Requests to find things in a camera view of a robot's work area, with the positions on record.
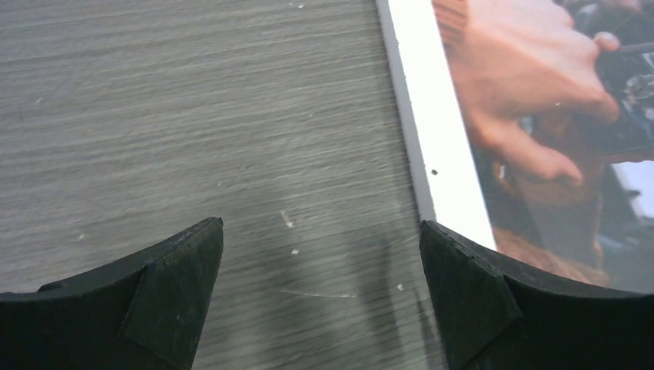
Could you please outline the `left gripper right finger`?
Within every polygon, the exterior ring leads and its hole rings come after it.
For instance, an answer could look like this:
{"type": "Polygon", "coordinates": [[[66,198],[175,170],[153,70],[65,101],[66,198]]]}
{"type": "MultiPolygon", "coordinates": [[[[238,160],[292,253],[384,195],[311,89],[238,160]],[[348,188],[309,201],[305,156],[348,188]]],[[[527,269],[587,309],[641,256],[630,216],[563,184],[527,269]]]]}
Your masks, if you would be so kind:
{"type": "Polygon", "coordinates": [[[651,369],[653,297],[559,277],[433,221],[420,254],[452,369],[651,369]]]}

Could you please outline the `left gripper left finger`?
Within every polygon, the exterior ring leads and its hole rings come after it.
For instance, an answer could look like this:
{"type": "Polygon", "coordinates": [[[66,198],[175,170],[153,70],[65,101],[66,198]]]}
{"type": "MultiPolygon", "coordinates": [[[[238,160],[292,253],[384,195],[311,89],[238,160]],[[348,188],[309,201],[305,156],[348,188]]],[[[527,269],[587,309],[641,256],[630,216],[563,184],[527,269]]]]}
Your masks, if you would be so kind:
{"type": "Polygon", "coordinates": [[[1,296],[3,369],[189,369],[224,248],[209,217],[90,271],[1,296]]]}

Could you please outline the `white wooden picture frame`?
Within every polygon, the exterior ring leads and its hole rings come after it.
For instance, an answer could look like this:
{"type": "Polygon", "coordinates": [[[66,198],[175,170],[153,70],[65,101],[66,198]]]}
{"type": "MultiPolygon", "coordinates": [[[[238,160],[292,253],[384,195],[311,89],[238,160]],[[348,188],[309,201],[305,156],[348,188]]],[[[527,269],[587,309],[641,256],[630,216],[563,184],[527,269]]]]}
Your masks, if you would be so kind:
{"type": "Polygon", "coordinates": [[[428,1],[376,3],[419,215],[496,244],[437,21],[428,1]]]}

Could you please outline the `printed photo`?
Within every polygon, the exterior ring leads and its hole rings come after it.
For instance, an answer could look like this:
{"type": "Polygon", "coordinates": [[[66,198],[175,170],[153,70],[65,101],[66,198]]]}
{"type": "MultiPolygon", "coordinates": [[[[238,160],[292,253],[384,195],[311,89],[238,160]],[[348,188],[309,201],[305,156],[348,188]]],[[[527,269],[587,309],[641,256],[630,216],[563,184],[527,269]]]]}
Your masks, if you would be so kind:
{"type": "Polygon", "coordinates": [[[653,3],[435,1],[466,217],[573,281],[653,290],[653,3]]]}

